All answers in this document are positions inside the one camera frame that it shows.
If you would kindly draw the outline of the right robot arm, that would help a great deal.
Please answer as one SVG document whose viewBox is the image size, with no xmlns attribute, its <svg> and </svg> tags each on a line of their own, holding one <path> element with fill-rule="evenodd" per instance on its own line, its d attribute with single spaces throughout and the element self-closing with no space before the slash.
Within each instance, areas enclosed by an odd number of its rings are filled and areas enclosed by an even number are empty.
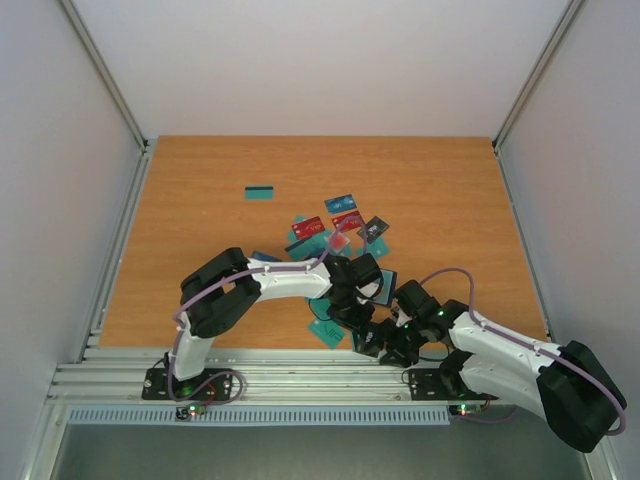
<svg viewBox="0 0 640 480">
<path fill-rule="evenodd" d="M 357 352 L 409 368 L 428 343 L 448 355 L 428 380 L 448 400 L 497 398 L 546 421 L 564 443 L 590 453 L 626 426 L 626 399 L 584 344 L 541 342 L 502 327 L 456 300 L 439 303 L 411 280 L 394 294 L 389 318 L 357 334 Z"/>
</svg>

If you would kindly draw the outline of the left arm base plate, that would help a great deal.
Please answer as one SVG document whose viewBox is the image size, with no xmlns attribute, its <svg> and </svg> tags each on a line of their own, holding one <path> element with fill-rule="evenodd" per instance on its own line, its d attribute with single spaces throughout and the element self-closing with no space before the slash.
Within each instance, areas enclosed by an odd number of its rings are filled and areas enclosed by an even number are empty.
<svg viewBox="0 0 640 480">
<path fill-rule="evenodd" d="M 230 371 L 205 368 L 191 379 L 168 381 L 168 370 L 156 367 L 146 371 L 142 386 L 141 398 L 146 401 L 169 401 L 169 385 L 176 401 L 226 401 L 231 397 L 234 379 Z"/>
</svg>

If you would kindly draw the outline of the green card with stripe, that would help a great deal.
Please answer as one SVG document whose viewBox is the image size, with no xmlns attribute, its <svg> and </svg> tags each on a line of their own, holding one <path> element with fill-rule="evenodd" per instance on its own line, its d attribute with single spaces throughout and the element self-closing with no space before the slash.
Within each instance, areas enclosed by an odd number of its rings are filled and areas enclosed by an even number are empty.
<svg viewBox="0 0 640 480">
<path fill-rule="evenodd" d="M 361 355 L 368 355 L 368 346 L 362 335 L 357 332 L 351 332 L 352 351 Z"/>
</svg>

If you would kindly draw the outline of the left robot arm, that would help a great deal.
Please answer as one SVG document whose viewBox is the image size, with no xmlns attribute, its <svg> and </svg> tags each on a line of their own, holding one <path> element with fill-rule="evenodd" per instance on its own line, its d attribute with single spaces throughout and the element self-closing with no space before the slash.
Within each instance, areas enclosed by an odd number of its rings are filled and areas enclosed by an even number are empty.
<svg viewBox="0 0 640 480">
<path fill-rule="evenodd" d="M 254 304 L 285 298 L 326 299 L 329 318 L 357 333 L 371 322 L 373 297 L 384 286 L 375 258 L 322 253 L 295 262 L 262 261 L 238 247 L 224 250 L 180 284 L 174 316 L 179 334 L 165 384 L 179 398 L 195 395 L 213 340 L 232 329 Z"/>
</svg>

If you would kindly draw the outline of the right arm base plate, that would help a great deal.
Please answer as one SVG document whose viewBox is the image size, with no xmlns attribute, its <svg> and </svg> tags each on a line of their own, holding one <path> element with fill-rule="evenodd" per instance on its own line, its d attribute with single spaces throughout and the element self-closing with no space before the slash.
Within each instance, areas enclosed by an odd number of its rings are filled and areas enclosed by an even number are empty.
<svg viewBox="0 0 640 480">
<path fill-rule="evenodd" d="M 452 387 L 445 385 L 443 376 L 436 368 L 416 368 L 407 371 L 407 382 L 413 401 L 454 401 L 464 397 Z"/>
</svg>

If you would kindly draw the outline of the navy blue card holder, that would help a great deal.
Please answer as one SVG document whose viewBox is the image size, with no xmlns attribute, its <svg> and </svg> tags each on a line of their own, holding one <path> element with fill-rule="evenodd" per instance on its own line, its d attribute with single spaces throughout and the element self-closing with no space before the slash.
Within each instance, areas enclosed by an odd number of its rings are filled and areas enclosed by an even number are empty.
<svg viewBox="0 0 640 480">
<path fill-rule="evenodd" d="M 382 269 L 381 286 L 374 291 L 371 302 L 376 305 L 390 307 L 393 302 L 393 294 L 396 289 L 397 272 L 393 270 Z"/>
</svg>

